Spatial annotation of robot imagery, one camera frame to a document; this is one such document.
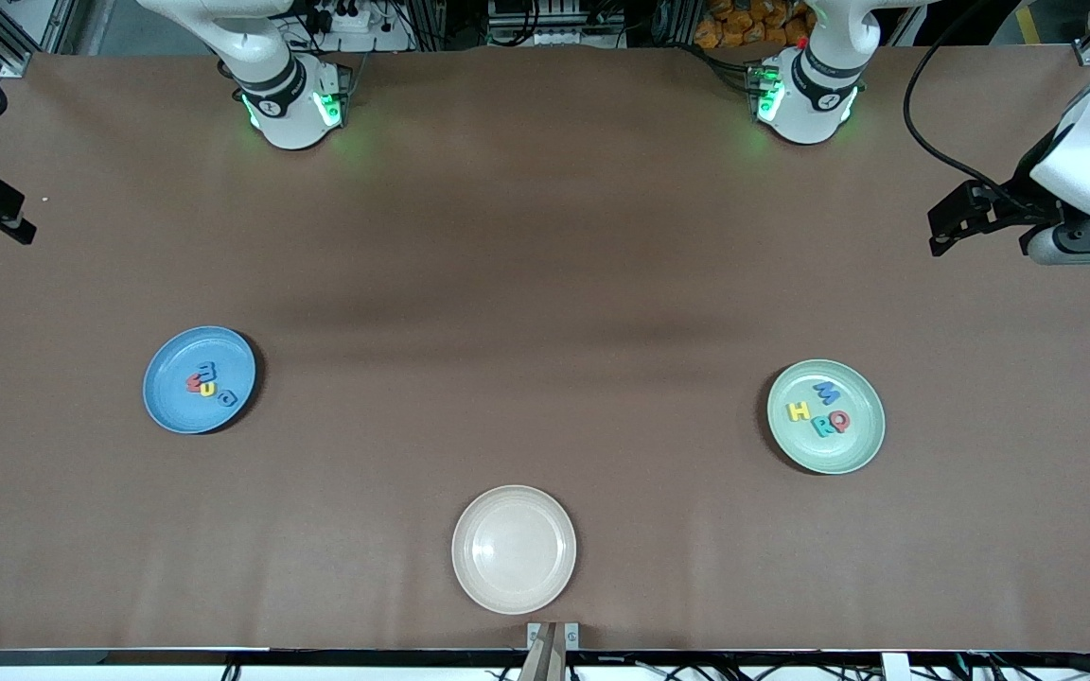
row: brown paper tablecloth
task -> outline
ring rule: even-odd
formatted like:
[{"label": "brown paper tablecloth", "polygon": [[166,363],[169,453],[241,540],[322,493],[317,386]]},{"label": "brown paper tablecloth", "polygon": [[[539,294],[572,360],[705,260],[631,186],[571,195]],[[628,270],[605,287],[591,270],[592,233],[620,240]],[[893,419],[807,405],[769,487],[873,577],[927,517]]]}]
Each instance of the brown paper tablecloth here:
[{"label": "brown paper tablecloth", "polygon": [[[794,147],[679,51],[372,58],[350,125],[282,153],[211,58],[38,57],[0,177],[0,647],[1090,648],[1090,268],[1017,230],[928,255],[964,180],[900,123],[920,52]],[[928,137],[998,178],[1089,70],[950,48]],[[225,433],[140,401],[182,329],[254,338]],[[877,460],[792,470],[761,400],[791,362],[861,370]],[[497,484],[570,512],[544,611],[457,584]]]}]

